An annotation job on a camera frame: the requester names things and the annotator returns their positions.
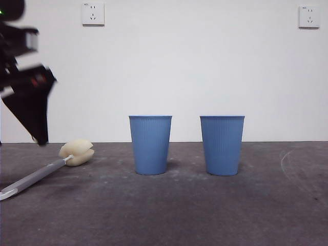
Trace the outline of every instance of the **electrical outlet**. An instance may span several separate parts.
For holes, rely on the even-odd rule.
[[[104,3],[82,4],[82,24],[84,26],[104,26],[105,4]]]
[[[320,9],[315,6],[299,7],[299,27],[300,28],[319,28]]]

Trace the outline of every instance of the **gray floor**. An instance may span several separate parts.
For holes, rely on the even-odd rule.
[[[61,145],[6,144],[1,188]],[[239,173],[205,172],[201,143],[171,143],[165,174],[134,172],[130,143],[97,143],[1,202],[1,245],[328,245],[328,142],[243,143]]]

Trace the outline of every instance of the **blue cup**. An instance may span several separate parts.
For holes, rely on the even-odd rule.
[[[142,175],[166,172],[171,115],[130,115],[135,170]]]
[[[244,118],[242,115],[200,117],[208,173],[220,176],[238,173]]]

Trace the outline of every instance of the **brush handle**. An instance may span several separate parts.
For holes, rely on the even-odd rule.
[[[20,179],[19,181],[5,187],[1,193],[10,192],[14,189],[17,189],[17,192],[15,194],[25,190],[26,188],[30,187],[34,183],[38,182],[40,179],[43,179],[47,175],[51,174],[52,172],[56,171],[57,169],[63,167],[66,164],[65,160],[57,160],[44,168],[41,168],[37,170],[34,173],[31,173],[30,175]]]

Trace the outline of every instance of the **sponge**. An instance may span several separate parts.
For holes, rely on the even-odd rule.
[[[93,144],[85,139],[76,139],[71,142],[64,144],[59,152],[59,156],[66,158],[73,155],[73,159],[66,161],[66,165],[70,167],[76,167],[86,163],[90,160],[94,154],[94,150],[90,149]]]

